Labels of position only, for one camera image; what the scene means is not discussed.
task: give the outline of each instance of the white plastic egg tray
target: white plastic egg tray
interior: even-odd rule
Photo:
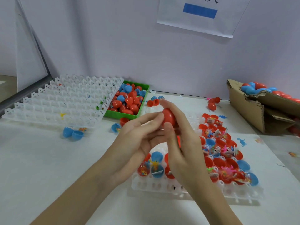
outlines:
[[[162,111],[162,106],[152,107],[144,106],[142,113],[157,112]],[[197,133],[199,124],[203,124],[204,120],[202,118],[202,113],[187,113],[184,112],[187,119],[189,120],[192,128]],[[165,156],[168,153],[168,147],[166,143],[162,143],[154,147],[150,154],[155,151],[159,151]],[[161,165],[165,169],[167,164],[163,161]],[[238,200],[248,200],[249,203],[252,203],[252,200],[261,200],[264,198],[263,191],[264,189],[260,184],[256,186],[251,186],[250,183],[244,185],[238,185],[236,182],[231,182],[230,184],[225,184],[223,181],[218,180],[215,183],[223,192],[224,196],[227,198],[234,198],[237,202]],[[131,187],[133,190],[139,191],[148,191],[148,192],[160,192],[160,193],[172,193],[178,195],[179,199],[184,199],[184,195],[188,194],[186,189],[179,184],[176,179],[168,179],[165,173],[161,178],[155,178],[150,173],[145,177],[142,177],[136,171],[132,176]]]
[[[62,75],[6,109],[2,118],[46,125],[93,128],[123,83],[123,78]]]

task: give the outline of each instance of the table surface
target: table surface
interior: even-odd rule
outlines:
[[[163,96],[184,112],[209,113],[204,99]],[[239,147],[265,195],[255,206],[230,205],[235,214],[244,225],[299,224],[300,183],[266,144],[255,141],[258,135],[228,101],[220,106],[215,114],[228,117],[224,126],[232,139],[246,139],[247,145]],[[1,224],[26,225],[34,220],[104,154],[116,137],[110,132],[115,122],[103,118],[100,128],[74,142],[62,137],[62,129],[1,119]],[[160,199],[146,192],[134,197],[130,186],[131,180],[118,186],[87,224],[208,224],[194,201]]]

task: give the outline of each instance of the right hand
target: right hand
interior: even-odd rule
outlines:
[[[174,104],[161,100],[163,108],[169,108],[176,117],[181,137],[181,149],[171,123],[164,124],[169,151],[169,166],[176,180],[191,194],[211,185],[199,136],[194,132],[185,114]]]

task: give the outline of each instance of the green plastic tray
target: green plastic tray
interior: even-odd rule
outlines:
[[[141,84],[141,83],[137,83],[137,82],[132,82],[132,81],[126,81],[126,80],[124,80],[123,83],[124,84],[129,83],[130,85],[134,84],[135,86],[141,86],[143,90],[146,90],[146,94],[145,94],[145,97],[144,97],[144,98],[146,98],[146,96],[148,94],[149,87],[150,87],[149,85]],[[137,113],[137,115],[129,115],[129,114],[121,113],[121,112],[107,110],[104,117],[110,117],[110,118],[115,118],[115,119],[120,119],[122,117],[125,117],[125,118],[128,118],[129,120],[135,119],[135,118],[137,118],[141,115],[141,110],[142,110],[142,107],[144,105],[144,102],[145,102],[145,99],[143,100],[143,102],[141,104],[141,107],[140,107],[140,110]]]

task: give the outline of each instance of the left hand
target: left hand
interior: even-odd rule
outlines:
[[[162,112],[148,113],[123,126],[99,161],[107,164],[114,188],[133,174],[152,148],[166,141],[164,131],[159,130],[163,120]]]

